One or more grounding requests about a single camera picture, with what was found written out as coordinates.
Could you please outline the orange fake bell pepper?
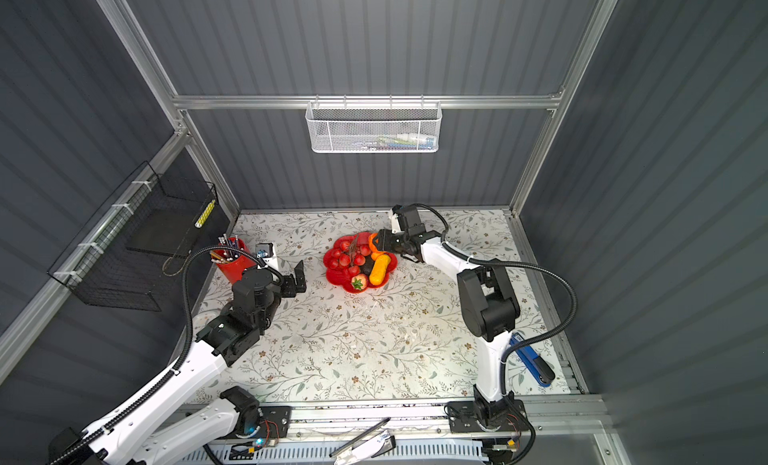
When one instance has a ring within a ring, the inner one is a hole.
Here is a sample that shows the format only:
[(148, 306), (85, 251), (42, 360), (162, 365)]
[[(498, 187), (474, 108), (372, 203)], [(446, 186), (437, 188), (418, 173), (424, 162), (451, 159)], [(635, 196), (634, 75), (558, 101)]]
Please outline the orange fake bell pepper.
[(375, 239), (376, 239), (376, 237), (377, 237), (377, 233), (371, 233), (371, 234), (368, 236), (368, 248), (369, 248), (369, 249), (370, 249), (370, 251), (371, 251), (371, 255), (372, 255), (372, 253), (373, 253), (373, 252), (380, 252), (380, 251), (377, 249), (377, 247), (376, 247), (376, 244), (375, 244)]

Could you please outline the single fake strawberry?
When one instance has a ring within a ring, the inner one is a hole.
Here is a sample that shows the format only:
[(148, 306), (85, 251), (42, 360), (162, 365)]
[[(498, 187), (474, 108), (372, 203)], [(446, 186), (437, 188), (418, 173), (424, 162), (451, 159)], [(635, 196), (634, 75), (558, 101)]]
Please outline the single fake strawberry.
[(368, 276), (360, 273), (350, 280), (350, 286), (351, 288), (356, 292), (362, 292), (368, 288)]

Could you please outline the dark fake avocado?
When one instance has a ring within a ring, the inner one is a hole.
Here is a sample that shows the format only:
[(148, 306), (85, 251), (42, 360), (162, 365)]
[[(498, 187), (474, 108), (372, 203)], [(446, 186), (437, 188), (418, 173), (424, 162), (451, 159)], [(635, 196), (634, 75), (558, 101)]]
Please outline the dark fake avocado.
[(365, 262), (360, 266), (360, 270), (366, 276), (369, 276), (375, 265), (375, 261), (370, 257), (365, 258)]

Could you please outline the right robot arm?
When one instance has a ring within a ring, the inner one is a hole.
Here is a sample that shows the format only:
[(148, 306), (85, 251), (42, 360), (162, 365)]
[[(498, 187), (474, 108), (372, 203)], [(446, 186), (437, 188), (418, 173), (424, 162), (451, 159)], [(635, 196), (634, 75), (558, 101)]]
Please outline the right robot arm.
[(502, 359), (520, 316), (520, 306), (501, 262), (494, 259), (479, 264), (451, 246), (446, 238), (447, 221), (439, 219), (441, 232), (429, 230), (419, 215), (421, 207), (394, 206), (388, 211), (390, 227), (381, 229), (373, 243), (380, 251), (430, 265), (456, 284), (464, 325), (477, 339), (474, 414), (480, 426), (490, 430), (500, 425), (513, 401), (505, 385)]

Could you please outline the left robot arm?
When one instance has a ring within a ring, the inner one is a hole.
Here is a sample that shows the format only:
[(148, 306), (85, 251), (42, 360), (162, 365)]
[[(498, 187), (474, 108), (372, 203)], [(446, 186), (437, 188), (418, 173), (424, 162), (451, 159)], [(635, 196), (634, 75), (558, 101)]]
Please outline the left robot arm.
[(262, 338), (282, 299), (306, 289), (302, 263), (290, 275), (270, 267), (246, 270), (233, 286), (232, 301), (174, 363), (83, 430), (59, 433), (48, 446), (49, 463), (175, 464), (228, 435), (260, 446), (278, 439), (279, 430), (263, 416), (259, 401), (239, 386), (172, 425), (166, 421)]

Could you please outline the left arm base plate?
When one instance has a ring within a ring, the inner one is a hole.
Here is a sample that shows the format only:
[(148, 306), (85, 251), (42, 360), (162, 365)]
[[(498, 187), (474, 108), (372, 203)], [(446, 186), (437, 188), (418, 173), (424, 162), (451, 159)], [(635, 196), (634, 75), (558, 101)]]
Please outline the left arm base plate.
[(242, 423), (237, 426), (235, 436), (251, 443), (256, 449), (275, 446), (287, 437), (292, 409), (288, 406), (259, 407), (244, 412)]

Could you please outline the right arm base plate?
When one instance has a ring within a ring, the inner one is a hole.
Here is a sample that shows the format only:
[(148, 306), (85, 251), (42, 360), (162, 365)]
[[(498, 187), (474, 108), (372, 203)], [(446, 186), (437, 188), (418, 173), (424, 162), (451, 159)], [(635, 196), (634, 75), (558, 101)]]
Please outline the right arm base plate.
[(443, 410), (452, 433), (510, 432), (519, 435), (530, 430), (519, 400), (501, 400), (490, 405), (482, 400), (451, 401)]

